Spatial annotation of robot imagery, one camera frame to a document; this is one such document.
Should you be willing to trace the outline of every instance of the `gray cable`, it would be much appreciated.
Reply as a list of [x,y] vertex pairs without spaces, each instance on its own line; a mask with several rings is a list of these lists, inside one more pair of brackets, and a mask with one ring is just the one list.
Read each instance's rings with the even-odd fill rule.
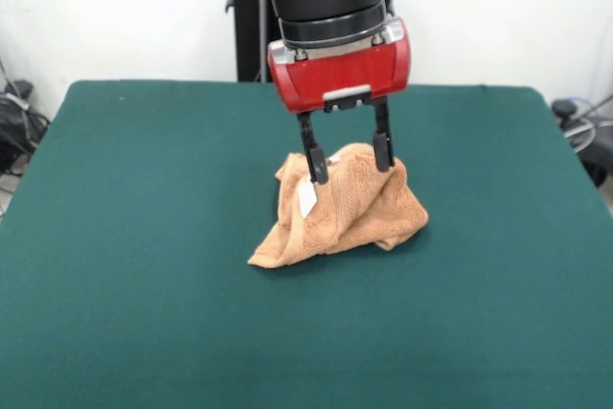
[[268,0],[260,0],[260,81],[266,83],[266,49],[268,48]]
[[17,95],[17,98],[21,99],[21,93],[19,93],[19,88],[17,88],[17,85],[15,85],[12,80],[9,79],[7,69],[4,67],[4,62],[2,62],[2,57],[0,57],[0,72],[2,73],[2,77],[4,77],[4,80],[6,80],[7,83],[11,86],[12,91],[14,91],[15,95]]

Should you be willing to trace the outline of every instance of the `crumpled towel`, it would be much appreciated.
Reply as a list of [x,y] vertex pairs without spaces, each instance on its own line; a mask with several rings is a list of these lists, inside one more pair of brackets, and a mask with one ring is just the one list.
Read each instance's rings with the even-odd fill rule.
[[329,182],[315,185],[317,202],[303,217],[298,195],[300,182],[310,178],[307,159],[288,155],[275,175],[281,181],[279,221],[248,263],[277,268],[372,242],[389,251],[427,223],[398,159],[379,172],[372,146],[350,144],[330,157],[328,168]]

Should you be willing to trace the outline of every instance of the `black cable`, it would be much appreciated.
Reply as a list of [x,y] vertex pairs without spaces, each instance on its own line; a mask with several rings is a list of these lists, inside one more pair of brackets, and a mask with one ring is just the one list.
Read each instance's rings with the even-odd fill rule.
[[602,101],[600,101],[598,104],[594,105],[593,107],[590,107],[588,109],[585,109],[582,113],[578,114],[576,117],[573,117],[574,119],[578,120],[581,119],[587,115],[590,115],[593,112],[596,112],[598,109],[600,109],[601,107],[609,104],[610,102],[613,101],[613,95],[609,95],[606,98],[604,98]]

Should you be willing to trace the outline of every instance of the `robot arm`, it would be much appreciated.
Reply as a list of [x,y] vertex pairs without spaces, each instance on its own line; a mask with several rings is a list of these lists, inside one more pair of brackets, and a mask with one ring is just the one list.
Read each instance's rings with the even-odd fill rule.
[[373,138],[380,171],[394,164],[387,95],[403,90],[410,68],[404,23],[385,0],[273,0],[283,39],[269,45],[268,63],[287,109],[297,114],[311,180],[328,182],[326,156],[310,113],[367,104],[375,108]]

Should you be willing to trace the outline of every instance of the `cable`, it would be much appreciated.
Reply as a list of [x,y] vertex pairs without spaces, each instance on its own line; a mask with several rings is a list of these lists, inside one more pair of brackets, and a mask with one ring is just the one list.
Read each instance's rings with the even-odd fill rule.
[[589,106],[590,106],[590,108],[594,108],[594,107],[595,107],[595,105],[594,105],[594,103],[593,103],[593,102],[591,102],[591,101],[589,101],[589,100],[586,100],[585,98],[581,98],[581,97],[579,97],[579,96],[567,96],[567,97],[562,98],[562,99],[563,99],[563,100],[572,101],[572,102],[583,102],[584,104],[589,105]]
[[596,132],[599,128],[604,128],[606,126],[613,126],[613,121],[600,122],[599,124],[594,125],[591,121],[587,119],[581,118],[579,120],[583,122],[584,125],[578,126],[576,128],[573,128],[573,129],[570,129],[564,132],[564,137],[571,141],[572,141],[572,138],[574,138],[575,136],[579,136],[580,134],[589,132],[589,136],[587,137],[585,141],[583,141],[578,146],[573,146],[575,153],[581,153],[592,145],[592,143],[596,139]]
[[568,131],[564,131],[564,137],[566,139],[570,139],[570,138],[577,136],[578,134],[582,134],[582,133],[585,133],[586,131],[591,131],[593,129],[596,129],[594,124],[587,119],[581,118],[579,119],[579,121],[583,122],[582,126],[578,126],[576,128],[569,129]]
[[598,109],[600,109],[601,107],[609,104],[610,102],[613,101],[613,95],[609,95],[606,98],[604,98],[601,102],[599,102],[598,104],[596,104],[595,106],[584,110],[583,112],[581,112],[580,114],[578,114],[577,117],[574,117],[575,119],[581,119],[587,115],[590,115],[592,112],[596,112],[598,111]]
[[9,75],[7,74],[7,70],[4,67],[4,62],[2,62],[2,57],[0,57],[0,72],[2,73],[2,77],[4,77],[4,80],[6,80],[7,83],[11,86],[12,91],[14,91],[15,95],[17,95],[17,98],[21,98],[19,88],[17,88],[17,85],[13,83],[13,81],[9,78]]

